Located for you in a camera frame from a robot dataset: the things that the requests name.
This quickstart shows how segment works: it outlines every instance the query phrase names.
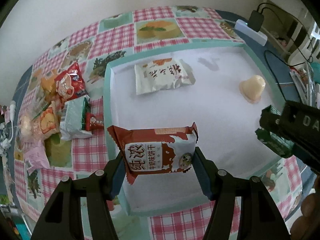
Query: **red and white snack package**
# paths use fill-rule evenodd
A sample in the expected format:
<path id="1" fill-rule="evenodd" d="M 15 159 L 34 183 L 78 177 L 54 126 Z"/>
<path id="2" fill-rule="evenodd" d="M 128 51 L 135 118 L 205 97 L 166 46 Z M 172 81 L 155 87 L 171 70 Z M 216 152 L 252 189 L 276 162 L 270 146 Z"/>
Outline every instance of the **red and white snack package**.
<path id="1" fill-rule="evenodd" d="M 103 116 L 96 116 L 87 112 L 85 114 L 85 130 L 91 131 L 96 129 L 104 129 Z"/>
<path id="2" fill-rule="evenodd" d="M 196 124 L 178 128 L 126 130 L 107 128 L 125 159 L 129 184 L 140 174 L 186 172 L 198 141 Z"/>
<path id="3" fill-rule="evenodd" d="M 54 80 L 62 103 L 88 94 L 78 62 L 62 71 Z"/>
<path id="4" fill-rule="evenodd" d="M 182 60 L 165 58 L 135 65 L 137 95 L 161 89 L 193 85 L 196 80 L 191 67 Z"/>

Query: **white cable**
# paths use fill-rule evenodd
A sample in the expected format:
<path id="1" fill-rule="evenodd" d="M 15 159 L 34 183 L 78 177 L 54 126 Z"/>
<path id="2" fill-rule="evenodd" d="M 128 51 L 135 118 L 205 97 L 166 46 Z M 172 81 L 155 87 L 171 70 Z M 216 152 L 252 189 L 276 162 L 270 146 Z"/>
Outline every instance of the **white cable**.
<path id="1" fill-rule="evenodd" d="M 9 140 L 9 143 L 12 141 L 12 138 L 13 138 L 13 119 L 14 119 L 15 110 L 16 110 L 16 102 L 11 101 L 10 102 L 10 121 L 11 121 L 12 130 L 11 130 L 11 138 Z"/>

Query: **pile of snacks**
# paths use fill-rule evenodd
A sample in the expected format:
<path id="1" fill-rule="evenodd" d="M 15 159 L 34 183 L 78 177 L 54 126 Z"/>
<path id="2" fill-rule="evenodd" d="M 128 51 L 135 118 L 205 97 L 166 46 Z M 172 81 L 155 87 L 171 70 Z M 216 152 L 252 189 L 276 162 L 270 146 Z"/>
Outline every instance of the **pile of snacks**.
<path id="1" fill-rule="evenodd" d="M 140 174 L 186 172 L 198 141 L 196 124 L 178 128 L 126 130 L 107 128 L 125 160 L 129 184 Z"/>
<path id="2" fill-rule="evenodd" d="M 21 142 L 33 143 L 24 154 L 29 173 L 50 167 L 44 140 L 53 134 L 60 132 L 62 140 L 88 138 L 91 130 L 103 128 L 103 118 L 90 113 L 89 100 L 77 62 L 59 75 L 52 70 L 41 79 L 30 110 L 19 120 Z"/>

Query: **white snack package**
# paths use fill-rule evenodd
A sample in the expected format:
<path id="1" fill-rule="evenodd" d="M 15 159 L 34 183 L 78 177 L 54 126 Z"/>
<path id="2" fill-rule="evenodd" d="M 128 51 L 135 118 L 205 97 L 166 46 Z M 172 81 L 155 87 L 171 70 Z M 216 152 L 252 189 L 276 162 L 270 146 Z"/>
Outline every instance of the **white snack package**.
<path id="1" fill-rule="evenodd" d="M 153 60 L 148 64 L 135 65 L 134 71 L 137 95 L 193 85 L 196 82 L 191 67 L 181 59 Z"/>

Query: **snack bag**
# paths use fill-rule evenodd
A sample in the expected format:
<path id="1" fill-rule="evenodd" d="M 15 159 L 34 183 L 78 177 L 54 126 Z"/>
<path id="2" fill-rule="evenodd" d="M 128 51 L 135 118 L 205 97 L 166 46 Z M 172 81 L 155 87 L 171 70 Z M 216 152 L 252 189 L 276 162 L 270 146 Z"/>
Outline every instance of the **snack bag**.
<path id="1" fill-rule="evenodd" d="M 107 128 L 125 160 L 127 180 L 140 174 L 186 172 L 198 141 L 196 124 L 191 127 L 126 130 Z"/>
<path id="2" fill-rule="evenodd" d="M 20 139 L 22 142 L 33 141 L 32 118 L 28 112 L 24 113 L 19 119 Z"/>
<path id="3" fill-rule="evenodd" d="M 50 164 L 45 154 L 43 141 L 39 140 L 35 143 L 35 147 L 27 151 L 23 157 L 27 165 L 27 172 L 31 174 L 34 170 L 45 168 L 49 169 Z"/>
<path id="4" fill-rule="evenodd" d="M 38 86 L 36 88 L 36 95 L 33 98 L 32 104 L 31 104 L 31 119 L 35 119 L 38 117 L 47 107 L 50 103 L 48 103 L 45 100 L 45 93 L 42 86 Z"/>
<path id="5" fill-rule="evenodd" d="M 67 70 L 61 72 L 55 78 L 55 82 L 62 103 L 88 94 L 85 90 L 85 83 L 78 62 L 73 63 Z"/>
<path id="6" fill-rule="evenodd" d="M 40 116 L 33 120 L 32 134 L 35 139 L 46 140 L 54 133 L 59 132 L 59 122 L 55 102 L 52 101 Z"/>
<path id="7" fill-rule="evenodd" d="M 88 95 L 65 103 L 60 121 L 61 140 L 69 141 L 73 138 L 92 136 L 91 131 L 85 130 L 87 112 L 90 112 Z"/>
<path id="8" fill-rule="evenodd" d="M 85 130 L 91 131 L 96 129 L 103 129 L 104 128 L 104 122 L 103 122 L 103 116 L 98 117 L 91 113 L 86 113 L 86 120 L 85 120 Z"/>
<path id="9" fill-rule="evenodd" d="M 196 80 L 191 67 L 182 60 L 165 58 L 148 64 L 135 65 L 137 95 L 160 89 L 178 88 L 193 85 Z"/>
<path id="10" fill-rule="evenodd" d="M 54 96 L 57 94 L 56 82 L 54 79 L 57 77 L 57 70 L 53 69 L 46 76 L 41 78 L 41 86 L 45 93 L 45 100 L 47 102 L 54 101 Z"/>

